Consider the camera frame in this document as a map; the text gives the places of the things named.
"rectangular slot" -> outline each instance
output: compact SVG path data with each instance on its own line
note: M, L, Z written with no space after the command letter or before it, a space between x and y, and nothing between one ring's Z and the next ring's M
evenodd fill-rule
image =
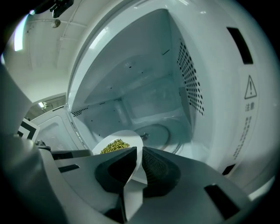
M73 165L69 165L69 166L59 167L58 169L61 173L64 173L64 172L75 170L75 169L78 169L78 168L80 168L78 165L73 164Z
M20 131L17 131L17 134L19 135L19 137L22 137L22 136L23 136L23 133L20 132Z
M54 112L54 111L56 111L56 110L59 110L59 109L62 108L62 107L64 107L64 105L61 106L61 107L58 107L58 108L53 109L52 112Z
M253 64L251 53L240 31L237 28L227 27L227 29L238 47L243 63L245 65Z
M235 166L235 164L227 166L223 172L223 175L227 175L230 173L230 171L233 169L233 167Z
M225 219L228 219L239 212L239 208L217 185L209 185L204 189Z
M52 152L52 157L54 160L59 160L59 159L72 159L73 154L71 152Z

